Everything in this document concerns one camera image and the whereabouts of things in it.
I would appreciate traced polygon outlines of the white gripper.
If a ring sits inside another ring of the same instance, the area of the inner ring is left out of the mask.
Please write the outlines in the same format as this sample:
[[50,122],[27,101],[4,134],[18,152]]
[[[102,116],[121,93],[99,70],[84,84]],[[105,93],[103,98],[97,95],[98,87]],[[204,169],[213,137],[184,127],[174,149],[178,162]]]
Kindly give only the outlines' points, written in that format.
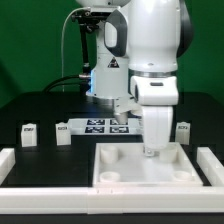
[[143,152],[146,157],[154,157],[154,150],[163,150],[167,147],[172,120],[172,106],[142,107]]

